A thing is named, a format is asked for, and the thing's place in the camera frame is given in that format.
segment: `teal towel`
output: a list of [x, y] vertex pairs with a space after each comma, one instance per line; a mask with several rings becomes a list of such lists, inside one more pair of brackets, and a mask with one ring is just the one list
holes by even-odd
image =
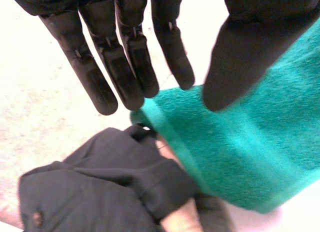
[[320, 178], [320, 20], [227, 110], [207, 110], [202, 86], [174, 88], [131, 120], [163, 135], [203, 192], [272, 211]]

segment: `black finger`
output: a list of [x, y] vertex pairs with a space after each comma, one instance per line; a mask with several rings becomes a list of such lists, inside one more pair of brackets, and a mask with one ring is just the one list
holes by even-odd
[[40, 19], [57, 39], [98, 112], [102, 115], [116, 112], [117, 99], [89, 50], [78, 10], [40, 16]]
[[221, 27], [204, 83], [204, 104], [222, 110], [245, 95], [319, 17], [312, 12], [272, 22], [233, 21]]
[[147, 0], [115, 0], [115, 2], [119, 32], [129, 63], [140, 83], [143, 95], [152, 98], [159, 92], [159, 84], [152, 67], [147, 38], [142, 30]]
[[138, 110], [145, 99], [117, 38], [114, 0], [87, 3], [79, 10], [124, 106]]
[[195, 83], [195, 76], [176, 23], [181, 1], [151, 0], [152, 21], [155, 35], [173, 76], [179, 86], [187, 90]]

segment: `crumpled black garment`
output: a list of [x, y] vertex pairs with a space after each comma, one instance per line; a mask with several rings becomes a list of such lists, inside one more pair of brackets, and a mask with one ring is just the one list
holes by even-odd
[[134, 125], [108, 128], [63, 162], [27, 172], [18, 192], [25, 232], [158, 232], [197, 186]]

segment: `speckled surface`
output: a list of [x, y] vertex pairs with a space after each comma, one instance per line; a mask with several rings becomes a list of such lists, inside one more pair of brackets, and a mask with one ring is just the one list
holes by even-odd
[[[22, 173], [62, 160], [95, 133], [107, 127], [125, 129], [130, 120], [122, 105], [114, 115], [99, 115], [40, 20], [13, 0], [0, 1], [0, 221], [21, 227], [17, 182]], [[182, 1], [178, 25], [197, 84], [205, 78], [227, 15], [223, 0]], [[160, 87], [176, 87], [153, 33], [149, 4], [143, 29]], [[86, 29], [84, 34], [89, 38]], [[88, 44], [98, 58], [91, 39]], [[226, 206], [237, 232], [318, 232], [319, 194], [317, 182], [266, 215]], [[0, 231], [6, 228], [0, 223]]]

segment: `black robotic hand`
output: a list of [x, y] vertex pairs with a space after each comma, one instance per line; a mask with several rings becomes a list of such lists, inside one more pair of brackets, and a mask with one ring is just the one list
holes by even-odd
[[[16, 1], [31, 15], [40, 16], [101, 114], [114, 113], [118, 102], [88, 48], [78, 11], [123, 104], [129, 110], [137, 110], [144, 98], [158, 93], [141, 26], [147, 0]], [[195, 79], [176, 24], [181, 1], [151, 0], [151, 6], [154, 31], [168, 66], [186, 90]], [[212, 50], [203, 88], [204, 103], [212, 111], [224, 109], [245, 95], [320, 16], [320, 0], [225, 3], [229, 17]], [[116, 36], [115, 11], [128, 60]], [[208, 23], [214, 23], [210, 15], [206, 16]]]
[[[142, 30], [147, 0], [16, 1], [39, 16], [57, 39], [98, 112], [111, 115], [118, 102], [89, 50], [79, 12], [124, 106], [137, 110], [144, 98], [157, 95], [159, 84]], [[195, 78], [176, 23], [181, 1], [151, 0], [151, 5], [154, 31], [167, 64], [187, 90]], [[116, 17], [124, 49], [116, 35]]]

